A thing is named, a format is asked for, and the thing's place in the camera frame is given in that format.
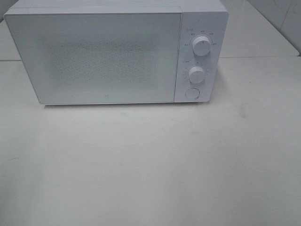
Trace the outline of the white microwave knob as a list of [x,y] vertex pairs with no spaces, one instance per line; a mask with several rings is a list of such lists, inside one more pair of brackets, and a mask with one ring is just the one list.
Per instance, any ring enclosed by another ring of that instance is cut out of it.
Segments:
[[192,84],[199,84],[205,79],[206,75],[201,66],[194,66],[188,70],[188,77]]
[[205,56],[211,51],[211,39],[206,35],[199,35],[192,40],[192,49],[195,55]]

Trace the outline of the round white door button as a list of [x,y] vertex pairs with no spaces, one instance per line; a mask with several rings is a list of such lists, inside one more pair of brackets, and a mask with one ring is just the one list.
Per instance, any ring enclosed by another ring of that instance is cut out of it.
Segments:
[[186,97],[191,100],[196,100],[199,98],[200,91],[197,88],[190,88],[185,93]]

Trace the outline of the white microwave oven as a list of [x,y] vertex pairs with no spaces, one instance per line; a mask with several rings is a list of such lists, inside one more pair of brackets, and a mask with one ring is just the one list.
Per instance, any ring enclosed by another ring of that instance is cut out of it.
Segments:
[[[229,18],[228,11],[219,0],[20,0],[8,9],[4,19],[6,22],[7,15],[167,13],[181,14],[174,100],[171,103],[207,102],[212,93]],[[195,55],[192,49],[192,40],[199,35],[208,36],[212,42],[211,51],[205,56]],[[192,84],[188,77],[188,70],[194,66],[201,66],[205,71],[206,77],[199,84]],[[200,91],[198,99],[186,97],[185,93],[190,88]]]

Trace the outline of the white microwave door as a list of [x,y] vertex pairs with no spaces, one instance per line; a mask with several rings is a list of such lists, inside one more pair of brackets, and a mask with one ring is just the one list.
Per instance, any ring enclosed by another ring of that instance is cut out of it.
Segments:
[[7,15],[43,105],[173,102],[181,14]]

